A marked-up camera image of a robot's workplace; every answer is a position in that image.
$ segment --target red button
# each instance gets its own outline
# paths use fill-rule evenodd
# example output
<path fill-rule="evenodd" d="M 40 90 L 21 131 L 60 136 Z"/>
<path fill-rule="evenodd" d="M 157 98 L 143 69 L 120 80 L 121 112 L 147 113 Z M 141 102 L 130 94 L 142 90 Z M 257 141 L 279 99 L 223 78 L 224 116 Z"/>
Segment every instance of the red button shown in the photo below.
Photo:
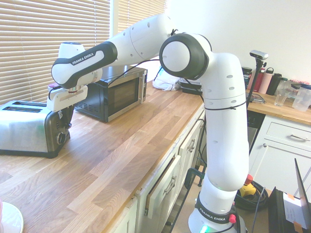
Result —
<path fill-rule="evenodd" d="M 229 222 L 236 223 L 237 222 L 237 217 L 235 217 L 235 215 L 230 215 Z"/>
<path fill-rule="evenodd" d="M 247 175 L 247 178 L 246 178 L 246 181 L 245 181 L 244 184 L 248 185 L 248 184 L 250 184 L 252 181 L 253 181 L 253 177 L 252 177 L 250 174 L 248 174 L 248 175 Z"/>

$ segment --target butcher block counter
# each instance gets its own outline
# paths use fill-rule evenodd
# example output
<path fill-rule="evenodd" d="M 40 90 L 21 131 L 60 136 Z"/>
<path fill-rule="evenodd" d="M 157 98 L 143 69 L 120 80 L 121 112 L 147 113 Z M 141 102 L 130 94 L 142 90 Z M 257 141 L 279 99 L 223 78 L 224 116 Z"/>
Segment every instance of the butcher block counter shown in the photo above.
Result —
<path fill-rule="evenodd" d="M 56 158 L 0 156 L 0 198 L 24 233 L 105 232 L 201 105 L 150 82 L 146 101 L 109 123 L 74 112 Z"/>
<path fill-rule="evenodd" d="M 265 115 L 270 115 L 273 117 L 295 121 L 306 125 L 311 125 L 311 109 L 308 109 L 305 112 L 294 109 L 292 107 L 293 100 L 291 99 L 286 99 L 284 105 L 282 107 L 278 107 L 274 105 L 274 102 L 276 100 L 275 96 L 260 94 L 257 92 L 254 92 L 254 94 L 262 96 L 266 103 L 250 103 L 248 105 L 248 110 L 262 113 Z"/>

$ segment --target white plate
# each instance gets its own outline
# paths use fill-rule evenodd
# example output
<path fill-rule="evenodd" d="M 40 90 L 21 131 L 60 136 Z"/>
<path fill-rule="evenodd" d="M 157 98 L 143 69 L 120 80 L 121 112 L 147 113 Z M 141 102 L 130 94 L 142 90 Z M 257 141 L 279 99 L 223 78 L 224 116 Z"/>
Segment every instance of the white plate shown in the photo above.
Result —
<path fill-rule="evenodd" d="M 3 202 L 2 208 L 2 227 L 0 233 L 22 233 L 24 228 L 24 220 L 21 212 L 14 205 Z"/>

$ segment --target toaster slot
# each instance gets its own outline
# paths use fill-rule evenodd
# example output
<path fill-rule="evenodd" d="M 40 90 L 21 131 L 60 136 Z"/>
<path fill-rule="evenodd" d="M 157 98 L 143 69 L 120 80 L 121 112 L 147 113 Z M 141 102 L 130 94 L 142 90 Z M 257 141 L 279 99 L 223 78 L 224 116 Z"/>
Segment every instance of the toaster slot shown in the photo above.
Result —
<path fill-rule="evenodd" d="M 3 108 L 3 110 L 28 112 L 28 113 L 39 113 L 42 111 L 42 109 L 38 109 L 38 108 L 20 108 L 20 107 L 12 107 L 12 106 L 5 107 L 5 108 Z"/>
<path fill-rule="evenodd" d="M 28 106 L 38 106 L 38 107 L 46 107 L 46 103 L 35 103 L 35 102 L 26 102 L 26 101 L 16 101 L 12 103 L 12 105 L 28 105 Z"/>

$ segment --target white cabinet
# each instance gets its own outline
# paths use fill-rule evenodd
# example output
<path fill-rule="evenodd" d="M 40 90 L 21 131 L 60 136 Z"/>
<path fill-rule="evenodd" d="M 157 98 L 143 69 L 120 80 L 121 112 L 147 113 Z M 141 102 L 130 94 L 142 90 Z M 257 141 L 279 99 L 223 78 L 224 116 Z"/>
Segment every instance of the white cabinet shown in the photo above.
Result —
<path fill-rule="evenodd" d="M 162 231 L 191 166 L 203 112 L 202 106 L 136 192 L 136 233 Z"/>
<path fill-rule="evenodd" d="M 133 197 L 107 233 L 135 233 L 137 198 Z"/>
<path fill-rule="evenodd" d="M 298 184 L 294 158 L 311 199 L 311 127 L 266 116 L 249 157 L 249 171 L 267 189 L 297 196 Z"/>
<path fill-rule="evenodd" d="M 200 115 L 199 119 L 204 119 L 204 113 Z M 199 140 L 200 130 L 203 126 L 204 126 L 203 121 L 198 120 L 195 123 L 194 127 L 191 129 L 188 136 L 185 138 L 185 140 L 179 147 L 178 155 L 181 156 L 181 170 L 180 170 L 181 179 L 178 182 L 178 190 L 179 190 L 178 192 L 180 192 L 182 186 L 184 185 L 187 171 L 191 167 L 191 164 L 193 162 L 195 149 Z"/>

